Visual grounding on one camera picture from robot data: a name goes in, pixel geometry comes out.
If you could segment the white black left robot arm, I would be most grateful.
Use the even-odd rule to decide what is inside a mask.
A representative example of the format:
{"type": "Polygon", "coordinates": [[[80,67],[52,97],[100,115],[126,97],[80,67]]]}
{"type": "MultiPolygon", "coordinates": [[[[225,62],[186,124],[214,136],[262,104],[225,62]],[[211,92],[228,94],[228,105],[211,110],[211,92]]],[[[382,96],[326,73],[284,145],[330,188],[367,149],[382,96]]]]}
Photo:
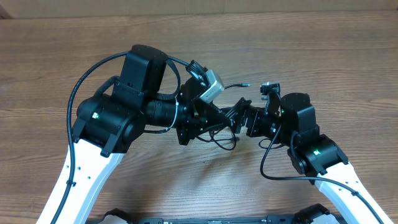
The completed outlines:
{"type": "Polygon", "coordinates": [[[39,223],[86,222],[109,176],[141,135],[175,129],[183,145],[233,125],[232,112],[213,103],[224,91],[214,71],[184,62],[190,78],[166,94],[160,92],[165,69],[177,72],[179,58],[147,45],[134,45],[121,56],[119,75],[77,110],[67,109],[67,157],[39,223]]]}

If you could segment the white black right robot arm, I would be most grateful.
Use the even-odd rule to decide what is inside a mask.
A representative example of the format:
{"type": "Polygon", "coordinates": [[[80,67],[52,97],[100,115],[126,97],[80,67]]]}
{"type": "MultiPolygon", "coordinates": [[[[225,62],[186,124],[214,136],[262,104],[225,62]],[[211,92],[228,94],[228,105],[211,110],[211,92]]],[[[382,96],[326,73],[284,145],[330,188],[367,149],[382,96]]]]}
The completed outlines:
{"type": "Polygon", "coordinates": [[[294,180],[315,185],[346,223],[391,223],[361,183],[347,155],[336,142],[320,133],[309,95],[280,96],[276,90],[264,90],[262,94],[267,100],[263,108],[242,100],[227,110],[233,124],[245,125],[252,138],[264,136],[271,145],[286,146],[298,172],[294,180]]]}

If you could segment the brown cardboard wall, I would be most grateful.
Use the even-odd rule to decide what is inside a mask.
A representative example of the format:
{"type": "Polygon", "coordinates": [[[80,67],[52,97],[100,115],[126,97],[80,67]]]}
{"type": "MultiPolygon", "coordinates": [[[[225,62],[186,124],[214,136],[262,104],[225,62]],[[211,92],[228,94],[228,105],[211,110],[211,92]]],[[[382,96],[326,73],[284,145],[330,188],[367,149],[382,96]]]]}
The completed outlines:
{"type": "Polygon", "coordinates": [[[2,19],[395,9],[397,0],[1,0],[2,19]]]}

